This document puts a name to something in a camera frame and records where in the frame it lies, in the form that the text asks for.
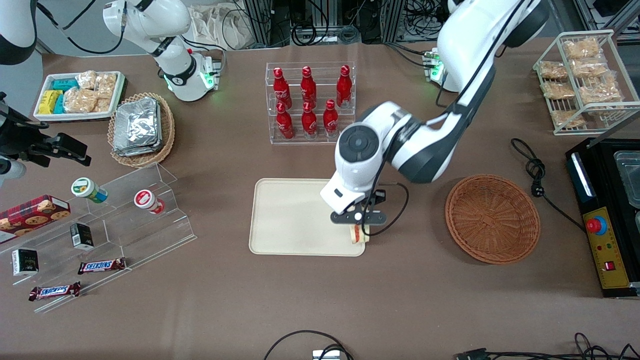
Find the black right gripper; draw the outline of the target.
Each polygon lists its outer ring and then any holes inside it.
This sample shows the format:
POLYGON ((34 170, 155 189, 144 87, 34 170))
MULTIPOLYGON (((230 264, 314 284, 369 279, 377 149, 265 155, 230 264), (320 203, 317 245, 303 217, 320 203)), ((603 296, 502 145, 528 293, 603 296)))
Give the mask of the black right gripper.
POLYGON ((0 128, 1 155, 11 160, 31 162, 41 167, 50 166, 50 158, 39 153, 32 153, 34 146, 45 144, 48 136, 39 129, 20 125, 12 120, 3 121, 0 128))

